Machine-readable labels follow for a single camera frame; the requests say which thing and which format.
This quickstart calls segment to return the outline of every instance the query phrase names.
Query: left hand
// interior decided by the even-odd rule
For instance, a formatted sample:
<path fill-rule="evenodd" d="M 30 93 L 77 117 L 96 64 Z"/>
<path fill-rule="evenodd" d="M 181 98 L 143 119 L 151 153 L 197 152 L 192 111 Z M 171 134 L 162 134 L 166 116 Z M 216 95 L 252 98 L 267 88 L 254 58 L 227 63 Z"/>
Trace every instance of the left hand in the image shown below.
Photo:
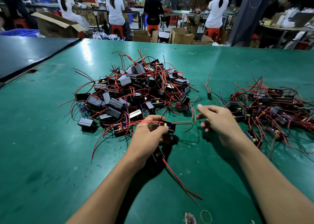
<path fill-rule="evenodd" d="M 149 120 L 158 122 L 161 119 L 165 120 L 159 115 L 149 115 L 136 127 L 125 156 L 135 161 L 138 170 L 144 167 L 146 160 L 155 151 L 159 142 L 169 143 L 168 140 L 172 139 L 171 136 L 166 135 L 169 127 L 156 128 L 156 125 L 151 124 L 152 122 L 147 122 Z"/>

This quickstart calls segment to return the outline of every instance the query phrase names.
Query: assembly line table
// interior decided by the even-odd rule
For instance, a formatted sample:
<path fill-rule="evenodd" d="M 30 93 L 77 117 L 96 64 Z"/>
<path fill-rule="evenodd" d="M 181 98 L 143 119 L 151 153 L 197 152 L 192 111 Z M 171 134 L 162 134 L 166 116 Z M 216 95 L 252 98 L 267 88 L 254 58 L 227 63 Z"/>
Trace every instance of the assembly line table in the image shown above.
<path fill-rule="evenodd" d="M 202 87 L 201 82 L 206 83 L 209 74 L 211 89 L 218 93 L 221 88 L 224 99 L 235 91 L 234 81 L 246 87 L 252 84 L 252 76 L 264 76 L 265 83 L 272 87 L 295 88 L 314 82 L 312 51 L 84 39 L 38 65 L 37 72 L 26 73 L 0 89 L 1 101 L 5 101 L 0 103 L 2 224 L 64 223 L 125 154 L 129 141 L 124 137 L 108 138 L 96 149 L 91 163 L 101 129 L 83 134 L 77 125 L 80 112 L 76 110 L 72 120 L 69 104 L 58 108 L 73 99 L 73 91 L 87 82 L 73 68 L 98 79 L 109 75 L 111 64 L 121 65 L 118 54 L 112 52 L 123 50 L 134 59 L 139 58 L 138 50 L 159 60 L 164 55 L 166 62 L 196 85 L 200 92 L 191 91 L 188 96 L 191 100 L 202 99 L 203 105 L 219 104 L 216 99 L 207 100 Z M 312 91 L 311 86 L 299 90 L 304 98 L 312 97 Z M 190 118 L 168 114 L 171 122 Z M 182 223 L 184 212 L 191 212 L 202 223 L 202 210 L 212 214 L 213 223 L 262 223 L 235 158 L 217 143 L 215 135 L 205 137 L 199 126 L 197 122 L 187 132 L 178 126 L 178 143 L 165 147 L 164 152 L 169 154 L 168 164 L 182 182 L 204 198 L 200 206 L 162 165 L 152 164 L 133 179 L 117 223 Z M 289 141 L 313 152 L 308 134 L 291 132 Z M 313 162 L 313 155 L 276 144 L 273 163 L 312 201 Z"/>

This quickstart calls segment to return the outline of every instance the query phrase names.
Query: black shirt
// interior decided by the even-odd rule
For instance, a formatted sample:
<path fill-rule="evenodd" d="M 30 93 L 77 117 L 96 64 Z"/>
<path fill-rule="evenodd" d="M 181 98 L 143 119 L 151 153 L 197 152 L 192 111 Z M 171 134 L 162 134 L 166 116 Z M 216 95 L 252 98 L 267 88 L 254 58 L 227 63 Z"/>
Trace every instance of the black shirt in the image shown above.
<path fill-rule="evenodd" d="M 271 19 L 276 13 L 278 12 L 284 12 L 285 8 L 281 7 L 279 5 L 278 1 L 275 1 L 274 3 L 270 4 L 269 6 L 266 7 L 262 19 L 263 18 L 268 18 Z"/>
<path fill-rule="evenodd" d="M 164 9 L 159 0 L 145 0 L 144 12 L 148 13 L 149 19 L 157 19 L 159 14 L 164 13 Z"/>

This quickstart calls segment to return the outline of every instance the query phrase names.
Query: table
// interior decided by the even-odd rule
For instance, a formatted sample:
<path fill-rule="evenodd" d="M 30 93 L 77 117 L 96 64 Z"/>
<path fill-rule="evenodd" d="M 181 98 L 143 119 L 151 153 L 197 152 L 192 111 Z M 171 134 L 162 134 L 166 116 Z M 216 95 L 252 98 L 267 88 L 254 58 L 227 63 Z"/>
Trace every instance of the table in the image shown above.
<path fill-rule="evenodd" d="M 107 139 L 97 148 L 91 163 L 101 129 L 95 134 L 82 134 L 77 125 L 79 111 L 73 121 L 68 114 L 69 105 L 58 108 L 73 99 L 73 91 L 86 82 L 73 67 L 98 79 L 109 73 L 111 64 L 121 64 L 120 57 L 112 52 L 123 49 L 133 58 L 139 58 L 137 50 L 160 60 L 164 55 L 166 62 L 197 85 L 200 93 L 190 92 L 188 97 L 193 100 L 198 96 L 202 104 L 219 104 L 215 99 L 207 100 L 201 84 L 209 73 L 212 90 L 218 92 L 221 87 L 225 99 L 235 91 L 234 81 L 245 87 L 252 84 L 251 76 L 264 75 L 272 87 L 314 82 L 311 51 L 84 39 L 39 65 L 38 72 L 22 75 L 0 89 L 1 99 L 8 101 L 0 103 L 1 111 L 5 111 L 0 113 L 0 120 L 5 121 L 0 129 L 2 224 L 64 223 L 125 154 L 128 144 L 123 138 Z M 313 96 L 311 86 L 299 91 L 303 97 Z M 174 122 L 190 117 L 169 115 L 168 119 Z M 236 160 L 217 143 L 205 141 L 198 127 L 199 123 L 186 133 L 177 128 L 179 142 L 172 147 L 168 163 L 182 182 L 205 199 L 199 201 L 201 206 L 185 194 L 166 170 L 141 172 L 132 182 L 120 221 L 125 218 L 125 223 L 132 224 L 181 223 L 183 212 L 188 211 L 201 223 L 200 212 L 208 210 L 214 223 L 262 223 L 240 178 Z M 292 133 L 289 140 L 292 145 L 297 142 L 313 151 L 313 142 L 306 141 L 303 133 Z M 312 201 L 313 161 L 314 156 L 302 155 L 283 145 L 277 145 L 273 154 L 275 166 Z"/>
<path fill-rule="evenodd" d="M 273 26 L 267 26 L 267 25 L 262 25 L 262 27 L 273 29 L 273 30 L 283 31 L 281 37 L 279 38 L 278 42 L 273 46 L 273 48 L 277 48 L 282 43 L 282 41 L 284 40 L 285 35 L 286 35 L 286 33 L 288 31 L 297 31 L 297 32 L 304 31 L 305 32 L 304 35 L 302 36 L 302 38 L 299 39 L 297 42 L 303 40 L 303 38 L 307 35 L 308 32 L 314 32 L 314 29 L 306 28 L 306 27 L 291 27 L 291 28 L 288 28 L 288 27 L 273 27 Z"/>

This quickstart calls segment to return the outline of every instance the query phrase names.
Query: white shirt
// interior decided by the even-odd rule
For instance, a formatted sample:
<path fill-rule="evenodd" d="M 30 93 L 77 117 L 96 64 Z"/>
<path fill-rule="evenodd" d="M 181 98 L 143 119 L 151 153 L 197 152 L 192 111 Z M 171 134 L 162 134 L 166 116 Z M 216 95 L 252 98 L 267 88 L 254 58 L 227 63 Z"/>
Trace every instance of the white shirt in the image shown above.
<path fill-rule="evenodd" d="M 229 1 L 224 0 L 222 6 L 219 8 L 219 0 L 212 0 L 208 4 L 211 10 L 205 22 L 206 28 L 220 28 L 222 26 L 222 15 L 228 6 Z"/>
<path fill-rule="evenodd" d="M 111 25 L 124 25 L 125 19 L 122 16 L 122 11 L 124 11 L 123 0 L 115 0 L 115 8 L 110 4 L 110 0 L 106 1 L 106 5 L 109 11 L 109 23 Z"/>
<path fill-rule="evenodd" d="M 74 1 L 73 0 L 65 0 L 65 5 L 67 6 L 67 10 L 63 10 L 62 5 L 61 5 L 61 0 L 57 0 L 60 10 L 62 12 L 62 17 L 68 20 L 72 20 L 70 19 L 71 16 L 75 15 L 74 12 L 72 11 L 72 5 L 74 5 Z"/>

